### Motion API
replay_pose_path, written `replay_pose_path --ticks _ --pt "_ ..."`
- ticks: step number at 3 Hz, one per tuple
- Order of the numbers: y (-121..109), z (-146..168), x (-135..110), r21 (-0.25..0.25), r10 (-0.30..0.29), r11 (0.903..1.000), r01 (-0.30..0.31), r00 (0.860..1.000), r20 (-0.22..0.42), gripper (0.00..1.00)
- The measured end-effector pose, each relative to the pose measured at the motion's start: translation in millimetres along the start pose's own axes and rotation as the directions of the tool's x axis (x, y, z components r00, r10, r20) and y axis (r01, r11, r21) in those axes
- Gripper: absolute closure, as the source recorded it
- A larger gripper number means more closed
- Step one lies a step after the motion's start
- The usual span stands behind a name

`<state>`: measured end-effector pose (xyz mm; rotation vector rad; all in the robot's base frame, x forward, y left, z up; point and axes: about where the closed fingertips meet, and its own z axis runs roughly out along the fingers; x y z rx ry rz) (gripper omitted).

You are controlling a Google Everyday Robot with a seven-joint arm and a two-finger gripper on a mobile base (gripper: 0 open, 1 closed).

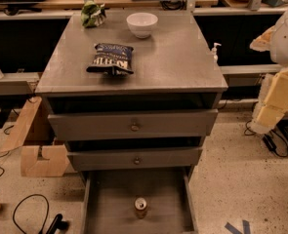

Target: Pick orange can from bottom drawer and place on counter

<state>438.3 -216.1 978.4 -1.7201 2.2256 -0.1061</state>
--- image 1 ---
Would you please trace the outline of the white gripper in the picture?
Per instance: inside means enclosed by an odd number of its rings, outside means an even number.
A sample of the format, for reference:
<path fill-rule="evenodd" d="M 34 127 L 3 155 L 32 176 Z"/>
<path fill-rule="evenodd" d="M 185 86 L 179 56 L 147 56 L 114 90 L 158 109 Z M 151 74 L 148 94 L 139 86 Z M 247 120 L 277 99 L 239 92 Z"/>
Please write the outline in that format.
<path fill-rule="evenodd" d="M 270 50 L 271 35 L 274 27 L 268 28 L 263 34 L 254 39 L 250 48 L 257 52 Z M 288 68 L 284 68 L 272 78 L 264 105 L 258 102 L 254 108 L 251 130 L 257 134 L 267 134 L 288 111 Z"/>

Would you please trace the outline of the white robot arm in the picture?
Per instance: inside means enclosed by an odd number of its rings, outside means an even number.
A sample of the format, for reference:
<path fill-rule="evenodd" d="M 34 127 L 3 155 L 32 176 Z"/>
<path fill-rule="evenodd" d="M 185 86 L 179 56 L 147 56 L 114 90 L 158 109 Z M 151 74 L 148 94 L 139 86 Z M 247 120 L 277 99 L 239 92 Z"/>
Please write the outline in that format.
<path fill-rule="evenodd" d="M 282 66 L 276 74 L 265 76 L 252 115 L 251 129 L 267 134 L 288 111 L 288 10 L 274 26 L 254 39 L 250 48 L 269 51 L 271 60 Z"/>

